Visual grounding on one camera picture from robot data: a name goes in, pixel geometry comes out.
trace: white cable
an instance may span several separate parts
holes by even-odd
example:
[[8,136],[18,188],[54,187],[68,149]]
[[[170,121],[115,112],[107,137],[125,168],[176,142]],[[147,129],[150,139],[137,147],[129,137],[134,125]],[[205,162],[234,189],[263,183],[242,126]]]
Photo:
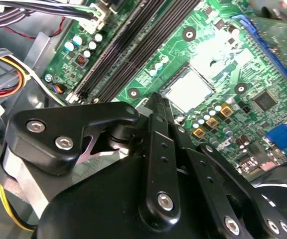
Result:
[[9,58],[13,59],[17,62],[18,65],[23,67],[28,73],[28,77],[34,78],[35,82],[43,89],[44,93],[47,94],[49,97],[51,97],[54,101],[56,101],[59,105],[65,106],[65,104],[58,99],[42,82],[42,80],[39,78],[39,76],[25,63],[14,57],[13,55],[10,55]]
[[67,6],[67,7],[77,7],[77,8],[85,8],[85,9],[93,10],[93,8],[90,8],[89,6],[85,6],[85,5],[61,3],[61,2],[47,2],[47,1],[41,1],[41,0],[2,0],[2,1],[27,2],[27,3],[43,4],[43,5],[48,5],[48,6]]

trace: small chip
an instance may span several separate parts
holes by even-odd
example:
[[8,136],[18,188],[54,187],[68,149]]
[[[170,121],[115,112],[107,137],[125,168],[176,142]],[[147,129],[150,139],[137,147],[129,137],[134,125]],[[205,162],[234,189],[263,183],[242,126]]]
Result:
[[222,110],[220,111],[220,113],[223,114],[225,117],[229,117],[230,115],[233,114],[233,110],[228,104],[223,103]]
[[267,128],[267,127],[269,127],[270,126],[270,124],[268,123],[268,122],[263,122],[262,124],[261,124],[261,127],[262,128]]
[[72,52],[72,51],[70,51],[70,52],[68,52],[68,56],[69,56],[70,58],[73,58],[73,57],[75,56],[75,53]]
[[253,99],[257,106],[266,112],[277,104],[277,102],[272,98],[269,92],[263,91],[257,97]]
[[212,11],[213,11],[213,8],[210,7],[210,6],[205,9],[205,13],[208,14],[208,15],[209,15]]
[[205,135],[205,131],[204,131],[203,129],[201,129],[201,128],[197,128],[197,129],[193,132],[193,134],[194,134],[195,136],[197,136],[198,138],[202,138],[202,137]]
[[206,124],[209,125],[211,128],[214,128],[219,124],[219,122],[214,117],[211,117],[209,120],[207,120]]
[[230,38],[230,39],[228,40],[228,43],[229,43],[230,45],[232,45],[234,42],[235,42],[235,40],[234,40],[233,38]]
[[216,24],[214,24],[214,26],[218,29],[221,30],[224,26],[225,26],[225,22],[220,19]]

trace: capacitor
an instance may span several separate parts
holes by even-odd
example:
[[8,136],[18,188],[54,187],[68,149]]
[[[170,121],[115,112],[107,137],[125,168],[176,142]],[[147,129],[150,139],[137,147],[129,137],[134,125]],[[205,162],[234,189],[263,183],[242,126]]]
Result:
[[163,68],[163,64],[161,62],[157,62],[154,67],[157,71],[160,71]]
[[73,43],[76,45],[76,46],[80,46],[83,44],[83,39],[80,37],[80,36],[74,36],[73,37]]
[[155,69],[152,69],[152,70],[149,71],[149,75],[154,77],[154,76],[157,75],[157,71]]
[[242,143],[242,141],[241,141],[239,138],[237,138],[237,139],[235,140],[235,143],[237,144],[237,146],[239,147],[239,149],[244,149],[244,148],[245,148],[244,145],[243,145],[243,143]]
[[219,103],[213,103],[212,107],[217,111],[220,112],[222,110],[222,106]]
[[208,112],[209,112],[210,116],[215,116],[217,114],[216,111],[214,110],[214,108],[212,108],[212,107],[208,108]]
[[199,128],[200,127],[200,125],[198,124],[198,121],[195,121],[195,120],[191,122],[191,125],[193,128]]
[[75,49],[75,46],[71,41],[66,42],[64,47],[66,51],[73,51]]
[[223,132],[225,133],[226,136],[232,137],[233,136],[233,131],[231,128],[224,128]]
[[88,47],[91,50],[95,50],[97,48],[97,44],[94,41],[91,41],[89,42]]
[[241,136],[241,141],[242,141],[242,144],[245,146],[248,146],[250,144],[248,137],[246,137],[245,135]]
[[202,117],[204,118],[204,120],[209,120],[210,119],[210,115],[208,114],[208,112],[202,113]]
[[96,41],[96,42],[102,42],[103,41],[103,35],[102,34],[100,34],[100,33],[96,33],[95,34],[95,36],[94,36],[94,40]]
[[91,56],[90,50],[85,50],[85,51],[83,52],[83,56],[84,56],[85,58],[89,58],[89,57]]
[[238,36],[240,34],[240,30],[236,28],[234,25],[230,25],[228,28],[228,32],[233,36]]
[[205,123],[203,117],[201,117],[201,116],[198,116],[198,117],[197,117],[197,120],[198,120],[198,123],[199,123],[199,124],[204,124],[204,123]]
[[220,144],[217,138],[211,138],[210,143],[216,148],[219,147]]

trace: integrated circuit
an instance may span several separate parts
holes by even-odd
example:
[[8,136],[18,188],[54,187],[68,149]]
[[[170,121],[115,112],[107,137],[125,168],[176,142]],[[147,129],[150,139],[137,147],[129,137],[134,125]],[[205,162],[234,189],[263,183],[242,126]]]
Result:
[[191,68],[186,68],[176,75],[172,84],[163,91],[163,95],[184,113],[198,107],[213,93],[206,80]]
[[261,92],[253,101],[263,112],[268,111],[277,104],[277,101],[273,99],[268,91]]

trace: black bracket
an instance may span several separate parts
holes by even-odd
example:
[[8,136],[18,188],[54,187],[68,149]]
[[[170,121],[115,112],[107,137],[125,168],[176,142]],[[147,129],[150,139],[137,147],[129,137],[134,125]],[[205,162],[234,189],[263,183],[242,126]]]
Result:
[[[62,175],[72,170],[81,155],[83,137],[91,137],[91,151],[106,128],[138,119],[139,113],[124,102],[22,111],[10,119],[5,138],[16,156],[47,173]],[[68,140],[58,147],[59,137]]]

